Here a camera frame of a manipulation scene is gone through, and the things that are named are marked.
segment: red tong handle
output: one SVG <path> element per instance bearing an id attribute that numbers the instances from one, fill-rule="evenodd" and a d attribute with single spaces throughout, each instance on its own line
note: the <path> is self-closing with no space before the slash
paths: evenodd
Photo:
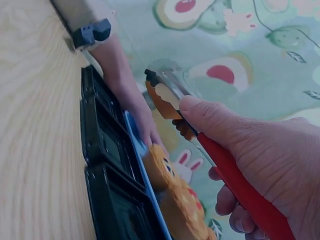
<path id="1" fill-rule="evenodd" d="M 250 213 L 256 225 L 271 240 L 296 240 L 287 218 L 248 183 L 231 153 L 203 133 L 199 133 L 197 139 L 216 164 L 223 182 Z"/>

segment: tongs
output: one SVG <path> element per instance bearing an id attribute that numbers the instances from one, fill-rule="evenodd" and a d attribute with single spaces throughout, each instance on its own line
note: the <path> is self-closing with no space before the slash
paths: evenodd
<path id="1" fill-rule="evenodd" d="M 148 92 L 153 91 L 150 94 L 151 97 L 159 97 L 162 101 L 169 103 L 178 113 L 177 119 L 185 120 L 179 111 L 179 101 L 183 96 L 193 96 L 188 86 L 179 81 L 171 71 L 146 69 L 145 74 Z M 154 99 L 153 101 L 159 105 L 159 100 Z M 155 106 L 158 110 L 161 108 L 157 104 Z M 190 125 L 189 127 L 205 150 L 201 152 L 204 153 L 210 164 L 216 167 L 223 182 L 232 191 L 239 204 L 250 213 L 256 225 L 271 240 L 295 240 L 288 219 L 245 179 L 231 153 L 202 132 L 197 132 Z"/>

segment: plastic tray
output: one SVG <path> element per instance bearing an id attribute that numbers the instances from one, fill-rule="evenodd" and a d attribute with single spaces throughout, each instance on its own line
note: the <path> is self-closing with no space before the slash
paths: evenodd
<path id="1" fill-rule="evenodd" d="M 117 98 L 92 65 L 81 69 L 81 96 L 82 98 L 91 96 L 99 98 L 108 113 L 112 115 L 126 131 L 124 113 Z"/>
<path id="2" fill-rule="evenodd" d="M 163 229 L 163 232 L 165 233 L 165 240 L 172 240 L 172 237 L 169 233 L 169 230 L 167 228 L 166 222 L 164 220 L 164 217 L 162 216 L 156 195 L 152 189 L 151 183 L 149 181 L 143 160 L 142 160 L 142 156 L 144 156 L 147 152 L 147 147 L 143 144 L 143 142 L 140 140 L 139 137 L 139 132 L 138 129 L 136 127 L 135 121 L 133 120 L 133 118 L 131 117 L 131 115 L 126 111 L 124 113 L 124 117 L 125 117 L 125 123 L 127 125 L 128 128 L 128 132 L 130 135 L 130 138 L 132 140 L 132 144 L 134 146 L 134 150 L 135 150 L 135 154 L 136 154 L 136 158 L 138 160 L 141 172 L 142 172 L 142 177 L 144 179 L 144 182 L 146 184 L 146 194 L 150 197 L 150 199 L 152 200 L 153 203 L 153 207 L 156 211 L 157 217 L 159 219 L 159 222 L 161 224 L 161 227 Z"/>
<path id="3" fill-rule="evenodd" d="M 150 197 L 115 168 L 86 168 L 85 178 L 98 240 L 166 239 Z"/>
<path id="4" fill-rule="evenodd" d="M 97 91 L 94 83 L 101 79 L 100 75 L 93 78 L 92 68 L 82 69 L 82 86 L 88 88 L 82 94 L 80 101 L 80 118 L 81 118 L 81 140 L 82 152 L 88 166 L 96 166 L 102 163 L 108 163 L 120 170 L 125 177 L 133 179 L 138 187 L 145 188 L 145 182 L 141 174 L 135 150 L 133 148 L 130 136 L 125 127 L 125 119 L 122 110 L 119 107 L 116 115 L 122 116 L 124 127 L 120 124 L 107 106 L 111 106 L 110 101 L 113 95 L 108 91 Z M 117 106 L 117 100 L 112 100 L 113 105 Z"/>

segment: wooden surface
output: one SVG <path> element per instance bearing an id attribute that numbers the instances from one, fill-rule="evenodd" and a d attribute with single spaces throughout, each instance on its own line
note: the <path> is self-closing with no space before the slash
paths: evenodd
<path id="1" fill-rule="evenodd" d="M 0 0 L 1 240 L 95 239 L 67 36 L 49 0 Z"/>

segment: gray sleeve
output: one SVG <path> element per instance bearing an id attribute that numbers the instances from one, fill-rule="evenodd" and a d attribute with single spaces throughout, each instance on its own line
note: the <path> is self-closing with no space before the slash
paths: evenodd
<path id="1" fill-rule="evenodd" d="M 117 31 L 114 14 L 103 0 L 52 0 L 72 32 L 103 19 L 111 24 L 110 36 Z"/>

